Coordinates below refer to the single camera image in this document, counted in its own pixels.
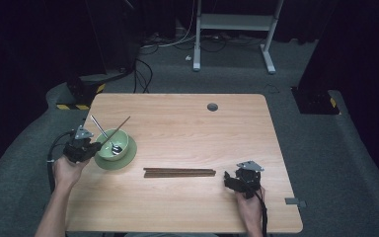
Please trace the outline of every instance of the wooden chopstick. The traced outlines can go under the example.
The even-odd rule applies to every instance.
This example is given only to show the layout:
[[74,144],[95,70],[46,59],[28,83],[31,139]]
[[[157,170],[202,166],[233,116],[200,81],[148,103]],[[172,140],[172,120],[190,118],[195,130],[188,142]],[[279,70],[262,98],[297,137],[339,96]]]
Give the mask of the wooden chopstick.
[[212,169],[143,168],[144,178],[213,177]]

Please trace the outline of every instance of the white desk frame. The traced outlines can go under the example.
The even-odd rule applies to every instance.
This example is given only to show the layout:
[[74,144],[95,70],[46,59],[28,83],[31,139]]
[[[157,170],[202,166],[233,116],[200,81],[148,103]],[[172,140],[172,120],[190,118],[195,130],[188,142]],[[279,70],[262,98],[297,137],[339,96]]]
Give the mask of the white desk frame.
[[266,69],[269,74],[274,74],[275,67],[269,55],[269,46],[278,23],[279,13],[284,0],[277,0],[275,12],[272,16],[256,15],[224,15],[201,14],[201,1],[198,0],[196,12],[196,36],[193,51],[193,70],[201,69],[200,33],[201,29],[216,30],[241,30],[241,31],[268,31],[265,44],[261,44],[261,53],[264,56]]

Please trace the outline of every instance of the wooden table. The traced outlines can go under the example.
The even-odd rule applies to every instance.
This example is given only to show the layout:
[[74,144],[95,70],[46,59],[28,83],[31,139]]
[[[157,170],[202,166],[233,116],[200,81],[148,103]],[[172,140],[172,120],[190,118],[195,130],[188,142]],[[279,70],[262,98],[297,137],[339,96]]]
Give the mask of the wooden table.
[[[207,105],[214,103],[212,112]],[[242,233],[232,177],[237,163],[263,166],[262,185],[269,233],[303,228],[271,117],[262,95],[100,94],[85,128],[123,130],[136,141],[137,154],[122,169],[108,171],[94,161],[84,169],[67,209],[68,231]],[[144,179],[145,167],[214,169],[215,177]]]

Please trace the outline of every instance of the green bowl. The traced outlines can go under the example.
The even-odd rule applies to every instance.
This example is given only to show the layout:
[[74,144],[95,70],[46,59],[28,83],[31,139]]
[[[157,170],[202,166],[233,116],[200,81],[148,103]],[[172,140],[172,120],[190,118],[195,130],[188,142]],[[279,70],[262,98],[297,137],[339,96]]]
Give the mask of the green bowl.
[[[106,134],[108,137],[110,137],[111,134],[115,129],[109,129],[106,130]],[[106,140],[103,134],[100,134],[97,137],[97,141],[103,143]],[[113,154],[113,146],[112,144],[107,141],[103,147],[101,148],[100,151],[98,151],[98,155],[108,161],[116,161],[124,157],[124,155],[127,153],[128,150],[128,135],[125,131],[123,130],[118,130],[111,138],[110,141],[119,147],[121,147],[122,151],[119,152],[117,155]]]

